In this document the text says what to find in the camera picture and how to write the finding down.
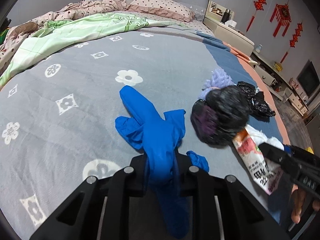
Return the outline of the right hand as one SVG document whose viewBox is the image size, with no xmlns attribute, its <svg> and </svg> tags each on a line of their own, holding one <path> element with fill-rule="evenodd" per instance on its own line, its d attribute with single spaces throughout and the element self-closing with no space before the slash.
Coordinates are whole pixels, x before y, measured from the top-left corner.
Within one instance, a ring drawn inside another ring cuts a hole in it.
<svg viewBox="0 0 320 240">
<path fill-rule="evenodd" d="M 293 210 L 291 213 L 291 219 L 295 224 L 298 224 L 301 219 L 302 209 L 306 200 L 306 192 L 301 189 L 295 189 L 292 193 L 293 198 Z"/>
</svg>

